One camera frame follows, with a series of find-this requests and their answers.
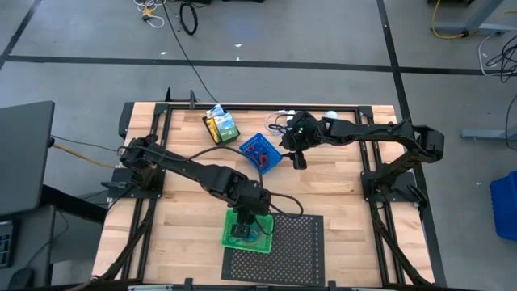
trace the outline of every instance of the blue basket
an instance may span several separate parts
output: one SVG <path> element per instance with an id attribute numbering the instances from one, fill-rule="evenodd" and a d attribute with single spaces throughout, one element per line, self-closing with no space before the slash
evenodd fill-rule
<path id="1" fill-rule="evenodd" d="M 490 183 L 495 231 L 501 238 L 517 241 L 517 171 Z"/>
<path id="2" fill-rule="evenodd" d="M 257 150 L 260 154 L 266 155 L 268 161 L 267 167 L 263 169 L 260 168 L 259 161 L 251 156 L 250 151 L 248 151 L 250 146 L 253 146 L 254 149 Z M 282 155 L 279 153 L 279 151 L 276 150 L 276 148 L 261 133 L 255 134 L 247 142 L 239 146 L 239 149 L 243 154 L 249 157 L 248 160 L 251 162 L 253 167 L 260 171 L 261 174 L 266 174 L 282 160 Z"/>

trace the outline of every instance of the perforated black mat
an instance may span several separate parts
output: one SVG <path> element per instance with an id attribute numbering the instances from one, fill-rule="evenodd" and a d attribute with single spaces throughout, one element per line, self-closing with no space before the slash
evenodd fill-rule
<path id="1" fill-rule="evenodd" d="M 273 214 L 271 253 L 225 248 L 221 279 L 325 286 L 323 216 L 290 218 Z"/>

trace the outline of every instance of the wooden table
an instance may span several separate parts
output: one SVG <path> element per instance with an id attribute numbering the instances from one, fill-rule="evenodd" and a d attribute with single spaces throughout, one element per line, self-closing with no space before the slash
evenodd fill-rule
<path id="1" fill-rule="evenodd" d="M 149 134 L 154 105 L 134 104 L 126 144 L 134 137 Z M 376 123 L 396 122 L 392 106 L 372 106 L 372 109 Z M 231 113 L 241 136 L 230 146 L 238 148 L 256 133 L 264 134 L 275 145 L 279 144 L 280 139 L 264 127 L 264 119 L 271 112 L 232 110 Z M 311 113 L 318 119 L 324 114 Z M 213 146 L 207 129 L 200 121 L 203 115 L 203 110 L 174 110 L 167 149 L 191 156 Z M 353 121 L 354 115 L 340 112 L 339 118 Z M 158 130 L 158 136 L 161 136 L 161 130 Z M 285 152 L 281 147 L 277 146 L 277 149 Z M 372 149 L 369 152 L 369 156 L 373 157 Z M 394 142 L 381 142 L 380 152 L 383 162 L 392 162 L 403 153 L 403 147 Z M 326 280 L 335 280 L 337 286 L 381 286 L 370 210 L 364 201 L 359 178 L 363 170 L 359 144 L 341 147 L 320 145 L 307 150 L 305 158 L 308 163 L 305 171 L 294 170 L 291 161 L 283 160 L 264 175 L 264 187 L 296 197 L 304 205 L 306 214 L 324 216 Z M 370 163 L 375 169 L 372 160 L 370 158 Z M 229 151 L 213 151 L 196 161 L 225 165 L 248 175 L 250 179 L 258 178 L 257 171 L 247 160 Z M 286 212 L 298 211 L 290 200 L 274 197 L 273 201 Z M 134 205 L 134 199 L 120 199 L 107 215 L 93 274 L 104 273 L 125 246 Z M 434 281 L 418 210 L 411 203 L 391 205 L 401 249 L 424 278 Z M 199 184 L 168 171 L 164 192 L 154 216 L 144 282 L 182 284 L 186 277 L 191 277 L 194 284 L 253 285 L 250 282 L 221 280 L 224 249 L 220 239 L 226 209 L 226 203 L 208 195 Z M 392 256 L 386 245 L 385 251 L 389 277 L 395 282 Z M 135 252 L 130 277 L 137 272 L 140 246 Z"/>

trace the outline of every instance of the concrete floor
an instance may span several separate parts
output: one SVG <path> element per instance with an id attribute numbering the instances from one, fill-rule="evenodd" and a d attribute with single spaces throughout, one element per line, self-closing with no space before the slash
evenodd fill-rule
<path id="1" fill-rule="evenodd" d="M 443 4 L 438 20 L 466 19 L 481 1 L 471 7 Z M 31 4 L 0 0 L 0 51 Z M 480 36 L 435 38 L 428 30 L 432 6 L 423 0 L 385 0 L 385 6 L 401 66 L 478 68 Z M 177 11 L 179 4 L 172 7 Z M 494 15 L 516 7 L 516 0 L 507 0 Z M 198 33 L 179 33 L 193 60 L 390 65 L 376 0 L 267 0 L 262 5 L 216 0 L 198 13 Z M 512 15 L 503 22 L 517 25 Z M 494 37 L 485 53 L 498 53 L 509 37 Z M 183 59 L 170 29 L 139 21 L 129 0 L 44 0 L 11 56 Z M 392 104 L 401 117 L 390 72 L 216 66 L 197 70 L 220 101 Z M 403 74 L 402 80 L 414 123 L 446 135 L 444 159 L 424 165 L 424 171 L 448 286 L 513 289 L 517 242 L 501 239 L 494 231 L 489 185 L 515 169 L 517 156 L 502 142 L 464 141 L 459 133 L 466 128 L 502 129 L 517 81 L 502 85 L 497 78 L 443 74 Z M 164 99 L 168 86 L 173 98 L 184 99 L 193 89 L 200 99 L 209 100 L 187 66 L 7 61 L 0 69 L 0 107 L 53 100 L 53 134 L 116 148 L 122 142 L 116 131 L 124 102 Z M 109 152 L 64 144 L 104 162 L 116 161 Z M 109 170 L 49 151 L 45 183 L 64 192 L 95 192 L 110 178 Z M 69 220 L 70 230 L 53 246 L 53 262 L 76 263 L 54 268 L 55 283 L 88 277 L 85 270 L 100 236 L 100 226 Z M 80 252 L 74 251 L 78 244 Z"/>

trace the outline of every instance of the green plastic tray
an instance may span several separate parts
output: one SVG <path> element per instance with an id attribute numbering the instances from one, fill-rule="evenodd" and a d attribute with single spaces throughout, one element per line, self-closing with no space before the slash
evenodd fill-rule
<path id="1" fill-rule="evenodd" d="M 273 216 L 257 216 L 256 219 L 264 231 L 271 233 L 273 230 Z M 251 225 L 249 238 L 234 238 L 230 235 L 232 225 L 237 222 L 237 214 L 232 210 L 226 211 L 225 229 L 223 230 L 223 237 L 221 238 L 221 245 L 223 247 L 231 247 L 245 251 L 257 251 L 264 254 L 271 252 L 271 242 L 273 235 L 265 235 L 260 231 L 256 222 Z"/>

